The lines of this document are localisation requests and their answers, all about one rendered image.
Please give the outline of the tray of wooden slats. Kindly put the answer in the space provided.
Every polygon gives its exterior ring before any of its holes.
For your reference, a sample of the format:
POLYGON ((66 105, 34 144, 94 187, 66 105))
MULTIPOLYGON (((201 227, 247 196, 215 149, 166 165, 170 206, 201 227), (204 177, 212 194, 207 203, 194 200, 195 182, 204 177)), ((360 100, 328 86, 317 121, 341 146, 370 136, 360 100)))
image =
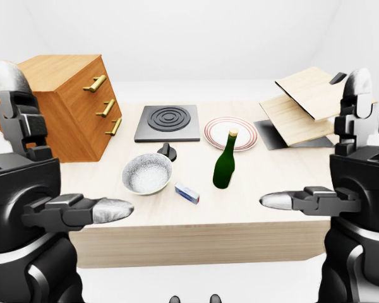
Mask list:
POLYGON ((261 102, 268 118, 256 123, 268 150, 331 147, 327 137, 334 133, 356 147, 366 145, 375 118, 368 69, 332 76, 311 67, 275 83, 284 93, 261 102))

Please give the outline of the wooden cabinet drawer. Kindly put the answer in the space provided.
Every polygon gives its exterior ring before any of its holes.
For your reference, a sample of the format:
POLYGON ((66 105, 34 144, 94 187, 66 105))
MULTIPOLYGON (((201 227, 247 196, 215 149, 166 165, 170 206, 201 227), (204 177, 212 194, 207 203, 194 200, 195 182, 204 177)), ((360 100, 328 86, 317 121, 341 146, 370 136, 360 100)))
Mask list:
POLYGON ((121 117, 116 97, 105 72, 84 76, 73 95, 71 113, 89 141, 97 141, 111 132, 121 117))
POLYGON ((85 132, 85 136, 88 140, 90 148, 93 151, 94 161, 99 161, 102 157, 104 150, 106 149, 111 136, 105 134, 106 131, 110 131, 113 128, 114 119, 121 117, 121 111, 119 110, 116 98, 111 93, 104 93, 96 95, 95 93, 88 93, 88 99, 83 106, 84 113, 81 120, 81 125, 85 132), (104 102, 108 102, 114 99, 116 102, 112 107, 107 117, 96 116, 96 112, 102 112, 106 105, 104 102))
POLYGON ((75 119, 82 120, 84 113, 83 106, 88 99, 88 91, 84 91, 83 87, 90 86, 94 82, 93 78, 99 77, 102 74, 106 75, 107 79, 94 93, 96 95, 100 95, 101 93, 113 94, 109 89, 109 77, 100 56, 97 56, 91 63, 59 87, 59 94, 75 119))

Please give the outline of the flat dark stove plate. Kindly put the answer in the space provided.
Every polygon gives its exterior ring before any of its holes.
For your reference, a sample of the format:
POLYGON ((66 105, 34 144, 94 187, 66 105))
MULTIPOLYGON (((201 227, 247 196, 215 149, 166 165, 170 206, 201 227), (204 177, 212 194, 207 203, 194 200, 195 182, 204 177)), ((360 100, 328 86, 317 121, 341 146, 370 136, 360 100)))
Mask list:
POLYGON ((196 105, 147 105, 134 136, 136 143, 200 141, 196 105))

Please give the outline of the round black stove knob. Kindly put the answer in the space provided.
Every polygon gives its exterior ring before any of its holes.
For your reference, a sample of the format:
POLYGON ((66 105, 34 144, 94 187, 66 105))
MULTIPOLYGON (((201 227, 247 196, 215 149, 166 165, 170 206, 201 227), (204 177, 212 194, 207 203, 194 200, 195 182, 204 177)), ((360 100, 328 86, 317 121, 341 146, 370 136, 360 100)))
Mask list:
POLYGON ((164 143, 162 148, 157 151, 164 156, 166 156, 170 161, 175 161, 177 158, 176 150, 170 146, 168 143, 164 143))

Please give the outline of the white plate with red rings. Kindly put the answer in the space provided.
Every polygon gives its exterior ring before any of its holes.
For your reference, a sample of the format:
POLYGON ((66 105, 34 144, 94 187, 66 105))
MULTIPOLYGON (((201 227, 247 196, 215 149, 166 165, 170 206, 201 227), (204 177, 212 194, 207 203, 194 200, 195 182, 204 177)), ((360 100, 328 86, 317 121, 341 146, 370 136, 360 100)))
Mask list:
POLYGON ((235 152, 253 148, 258 139, 258 131, 250 122, 233 116, 216 117, 208 121, 204 127, 205 139, 214 147, 223 150, 227 143, 229 131, 236 128, 239 132, 234 145, 235 152))

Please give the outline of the green wine bottle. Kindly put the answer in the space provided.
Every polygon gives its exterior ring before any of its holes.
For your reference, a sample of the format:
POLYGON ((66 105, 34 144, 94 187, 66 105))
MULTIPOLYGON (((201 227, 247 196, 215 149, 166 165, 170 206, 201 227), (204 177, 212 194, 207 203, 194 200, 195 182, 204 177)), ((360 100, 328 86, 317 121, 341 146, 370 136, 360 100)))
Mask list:
POLYGON ((235 170, 234 161, 234 145, 238 135, 238 129, 232 128, 229 130, 226 147, 223 153, 218 158, 213 175, 213 184, 219 189, 225 189, 228 187, 232 174, 235 170))

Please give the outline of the grey patterned bowl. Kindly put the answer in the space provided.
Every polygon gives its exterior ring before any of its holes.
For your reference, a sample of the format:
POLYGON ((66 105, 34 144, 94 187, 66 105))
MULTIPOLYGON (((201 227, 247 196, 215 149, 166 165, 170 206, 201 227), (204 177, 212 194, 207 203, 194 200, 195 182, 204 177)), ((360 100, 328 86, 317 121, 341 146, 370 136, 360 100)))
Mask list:
POLYGON ((122 181, 131 192, 148 196, 166 187, 172 175, 172 162, 159 153, 147 153, 129 161, 122 181))

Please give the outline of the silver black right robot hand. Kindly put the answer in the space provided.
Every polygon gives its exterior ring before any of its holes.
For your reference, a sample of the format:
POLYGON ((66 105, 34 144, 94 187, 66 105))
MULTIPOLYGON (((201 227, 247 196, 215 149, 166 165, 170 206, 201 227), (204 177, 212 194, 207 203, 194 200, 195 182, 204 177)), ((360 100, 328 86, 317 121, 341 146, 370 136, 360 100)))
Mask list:
POLYGON ((305 215, 342 217, 362 229, 379 232, 379 118, 375 118, 370 72, 353 71, 345 82, 340 114, 334 121, 339 136, 330 156, 333 189, 270 193, 260 203, 305 215))

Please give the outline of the small blue white box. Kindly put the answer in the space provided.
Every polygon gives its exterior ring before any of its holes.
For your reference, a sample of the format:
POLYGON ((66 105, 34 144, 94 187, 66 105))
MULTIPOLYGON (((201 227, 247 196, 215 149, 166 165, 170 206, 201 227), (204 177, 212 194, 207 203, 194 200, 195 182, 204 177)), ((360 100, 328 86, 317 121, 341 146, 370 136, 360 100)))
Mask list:
POLYGON ((200 200, 200 195, 197 192, 193 191, 192 189, 184 186, 179 182, 175 183, 174 188, 180 196, 184 197, 193 204, 198 204, 200 200))

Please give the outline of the wooden cabinet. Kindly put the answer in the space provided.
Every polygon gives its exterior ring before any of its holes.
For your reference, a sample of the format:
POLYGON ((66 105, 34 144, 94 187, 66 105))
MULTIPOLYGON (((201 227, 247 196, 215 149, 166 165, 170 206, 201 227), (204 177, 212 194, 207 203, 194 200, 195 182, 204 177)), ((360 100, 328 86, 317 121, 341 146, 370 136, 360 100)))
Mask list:
POLYGON ((59 94, 59 87, 99 54, 39 55, 18 64, 36 97, 48 135, 46 142, 60 162, 97 162, 86 136, 59 94))

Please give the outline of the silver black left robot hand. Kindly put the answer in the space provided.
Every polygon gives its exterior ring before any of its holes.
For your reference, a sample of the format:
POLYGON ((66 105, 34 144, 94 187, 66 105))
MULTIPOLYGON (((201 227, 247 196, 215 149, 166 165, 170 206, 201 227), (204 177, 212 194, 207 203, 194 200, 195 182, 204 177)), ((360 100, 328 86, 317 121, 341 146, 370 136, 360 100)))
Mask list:
POLYGON ((60 162, 47 145, 38 101, 25 75, 8 61, 0 61, 0 125, 13 149, 0 154, 0 254, 49 232, 79 231, 132 214, 127 201, 60 193, 60 162))

